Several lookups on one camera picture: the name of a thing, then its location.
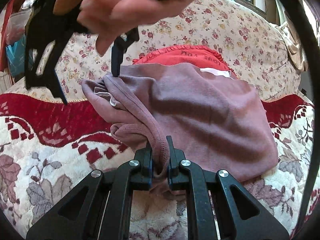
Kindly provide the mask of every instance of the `floral fabric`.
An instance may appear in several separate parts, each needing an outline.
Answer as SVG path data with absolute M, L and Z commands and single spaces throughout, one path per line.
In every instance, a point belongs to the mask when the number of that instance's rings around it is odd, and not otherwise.
M 30 106 L 37 111 L 21 111 Z M 297 95 L 263 102 L 278 165 L 244 186 L 293 235 L 310 164 L 314 108 Z M 82 122 L 85 113 L 86 122 Z M 0 209 L 26 236 L 29 228 L 92 170 L 110 171 L 134 157 L 111 137 L 87 101 L 67 106 L 19 94 L 0 95 Z M 320 178 L 308 216 L 320 199 Z M 185 201 L 135 192 L 129 239 L 186 240 Z
M 139 33 L 140 41 L 129 47 L 123 65 L 175 44 L 205 45 L 221 53 L 236 75 L 254 85 L 263 100 L 298 91 L 300 75 L 288 61 L 277 30 L 231 0 L 195 0 L 179 16 L 141 26 Z M 100 57 L 95 50 L 96 38 L 74 34 L 60 57 L 56 72 L 67 100 L 84 98 L 80 87 L 83 78 L 99 79 L 110 70 L 111 49 Z M 47 89 L 26 91 L 24 80 L 8 92 L 54 100 Z

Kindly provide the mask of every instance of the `silver screw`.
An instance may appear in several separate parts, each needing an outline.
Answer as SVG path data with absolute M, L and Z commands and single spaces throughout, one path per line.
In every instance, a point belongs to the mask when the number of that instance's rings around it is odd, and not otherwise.
M 137 160 L 129 161 L 129 165 L 132 166 L 132 167 L 138 166 L 139 165 L 139 161 L 137 161 Z
M 183 160 L 183 161 L 181 161 L 181 165 L 182 165 L 182 166 L 185 166 L 185 167 L 190 166 L 190 165 L 191 165 L 191 161 L 189 161 L 189 160 Z
M 94 178 L 100 177 L 101 171 L 95 170 L 95 171 L 91 172 L 91 176 Z
M 219 171 L 219 175 L 225 178 L 225 177 L 228 177 L 229 172 L 227 172 L 226 170 L 221 170 Z

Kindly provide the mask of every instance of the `black metal bracket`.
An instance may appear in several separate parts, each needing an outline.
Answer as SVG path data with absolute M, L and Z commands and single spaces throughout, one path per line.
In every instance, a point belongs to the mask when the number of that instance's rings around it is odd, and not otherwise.
M 114 77 L 120 75 L 120 66 L 123 62 L 123 56 L 127 52 L 127 49 L 136 41 L 139 41 L 138 28 L 134 28 L 128 31 L 126 37 L 117 37 L 113 43 L 111 50 L 111 73 Z
M 170 136 L 167 140 L 169 187 L 186 191 L 188 240 L 218 239 L 213 206 L 220 239 L 289 240 L 280 222 L 230 173 L 202 170 L 173 147 Z M 147 143 L 117 170 L 87 175 L 30 228 L 26 240 L 129 239 L 132 193 L 150 190 L 152 172 Z
M 33 13 L 27 24 L 27 41 L 25 49 L 25 82 L 27 90 L 32 87 L 47 87 L 54 98 L 61 98 L 67 104 L 59 79 L 55 72 L 57 62 L 73 33 L 89 33 L 88 29 L 77 22 L 80 13 L 80 3 L 63 16 L 53 14 L 56 0 L 36 0 L 33 4 Z M 117 37 L 112 48 L 111 71 L 114 76 L 119 76 L 120 65 L 128 47 L 139 40 L 138 28 L 126 33 L 126 39 Z M 50 43 L 53 48 L 44 65 L 42 74 L 37 73 L 39 63 Z M 36 50 L 36 58 L 31 66 L 28 65 L 29 52 Z

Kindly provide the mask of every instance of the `pink garment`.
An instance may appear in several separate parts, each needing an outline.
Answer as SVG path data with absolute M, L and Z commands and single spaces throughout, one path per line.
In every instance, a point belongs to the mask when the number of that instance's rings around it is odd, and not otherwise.
M 112 136 L 132 148 L 150 141 L 157 178 L 166 175 L 175 148 L 203 169 L 228 170 L 239 181 L 278 162 L 265 110 L 253 86 L 201 72 L 190 63 L 122 66 L 118 78 L 84 80 L 82 89 L 111 126 Z

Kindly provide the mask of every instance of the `hand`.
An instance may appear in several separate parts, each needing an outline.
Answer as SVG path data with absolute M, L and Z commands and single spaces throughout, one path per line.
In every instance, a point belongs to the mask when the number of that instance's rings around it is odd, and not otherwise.
M 54 14 L 63 15 L 81 0 L 57 0 Z M 194 0 L 83 0 L 77 21 L 98 34 L 96 49 L 104 55 L 112 42 L 139 25 L 179 15 Z

